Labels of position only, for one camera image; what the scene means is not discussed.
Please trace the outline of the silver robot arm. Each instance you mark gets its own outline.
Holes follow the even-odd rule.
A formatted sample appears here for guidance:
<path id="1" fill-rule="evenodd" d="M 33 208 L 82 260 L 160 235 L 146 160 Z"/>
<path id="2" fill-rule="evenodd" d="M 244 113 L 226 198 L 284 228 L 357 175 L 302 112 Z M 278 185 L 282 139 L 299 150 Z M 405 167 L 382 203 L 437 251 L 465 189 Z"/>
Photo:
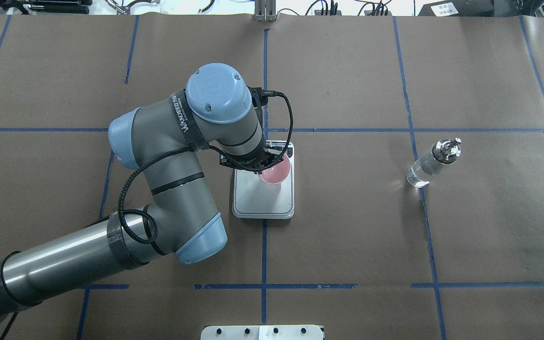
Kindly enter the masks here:
<path id="1" fill-rule="evenodd" d="M 227 243 L 197 152 L 259 172 L 281 156 L 266 146 L 260 110 L 232 66 L 199 67 L 187 85 L 153 105 L 113 120 L 108 139 L 133 172 L 117 210 L 103 220 L 0 259 L 0 323 L 9 314 L 168 254 L 192 264 Z"/>

